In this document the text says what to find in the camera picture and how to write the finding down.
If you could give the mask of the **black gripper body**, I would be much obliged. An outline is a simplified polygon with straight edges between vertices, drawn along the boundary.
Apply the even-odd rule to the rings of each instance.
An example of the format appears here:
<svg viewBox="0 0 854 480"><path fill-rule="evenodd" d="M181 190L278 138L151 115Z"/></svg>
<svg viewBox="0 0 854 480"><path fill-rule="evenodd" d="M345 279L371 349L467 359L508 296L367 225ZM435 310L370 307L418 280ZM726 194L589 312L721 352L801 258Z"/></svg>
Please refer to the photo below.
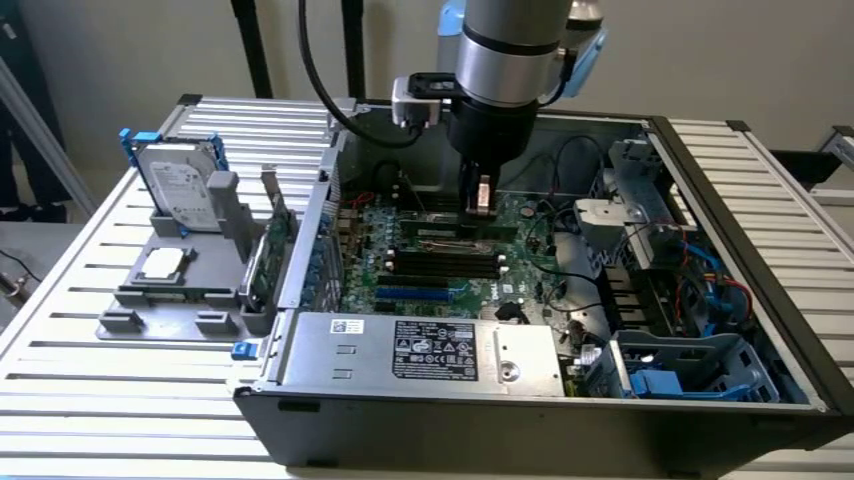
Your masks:
<svg viewBox="0 0 854 480"><path fill-rule="evenodd" d="M537 120L537 102L498 107L472 98L451 104L447 139L462 170L496 173L525 152Z"/></svg>

